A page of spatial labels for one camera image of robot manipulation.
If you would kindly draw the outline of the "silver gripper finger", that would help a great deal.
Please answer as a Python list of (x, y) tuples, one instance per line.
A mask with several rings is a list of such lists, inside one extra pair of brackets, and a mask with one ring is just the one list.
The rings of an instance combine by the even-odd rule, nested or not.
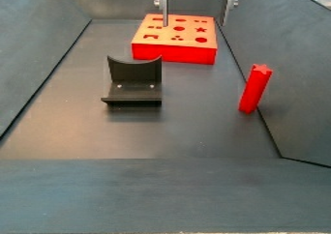
[(222, 12), (221, 12), (221, 25), (226, 24), (228, 13), (236, 4), (236, 0), (224, 0)]
[(158, 8), (162, 14), (162, 26), (168, 26), (168, 0), (153, 0), (153, 6)]

